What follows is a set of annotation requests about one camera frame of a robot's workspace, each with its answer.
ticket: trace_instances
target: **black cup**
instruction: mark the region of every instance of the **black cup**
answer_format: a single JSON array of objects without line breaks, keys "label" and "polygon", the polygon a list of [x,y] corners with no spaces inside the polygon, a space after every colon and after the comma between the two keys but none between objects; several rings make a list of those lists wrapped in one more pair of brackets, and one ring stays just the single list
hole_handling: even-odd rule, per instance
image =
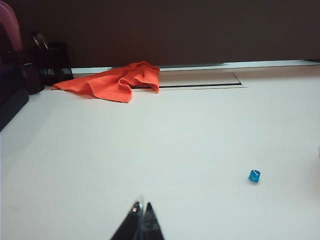
[{"label": "black cup", "polygon": [[48,49],[35,48],[33,55],[45,85],[52,86],[74,78],[67,53],[67,44],[50,43]]}]

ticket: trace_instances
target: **white desk surface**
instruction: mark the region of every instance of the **white desk surface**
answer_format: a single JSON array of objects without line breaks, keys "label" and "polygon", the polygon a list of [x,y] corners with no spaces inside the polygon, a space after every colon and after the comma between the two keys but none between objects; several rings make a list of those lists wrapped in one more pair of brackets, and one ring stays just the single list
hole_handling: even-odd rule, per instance
[{"label": "white desk surface", "polygon": [[1,239],[107,240],[139,195],[167,240],[319,239],[320,66],[217,71],[247,88],[31,96],[1,132]]}]

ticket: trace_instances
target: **orange cloth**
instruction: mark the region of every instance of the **orange cloth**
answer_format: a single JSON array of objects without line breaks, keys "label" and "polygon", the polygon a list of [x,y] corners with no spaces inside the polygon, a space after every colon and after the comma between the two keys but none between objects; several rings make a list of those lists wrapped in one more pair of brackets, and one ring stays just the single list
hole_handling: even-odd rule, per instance
[{"label": "orange cloth", "polygon": [[125,67],[58,82],[51,89],[128,103],[132,97],[131,86],[150,87],[159,91],[159,71],[158,67],[146,61],[135,62]]}]

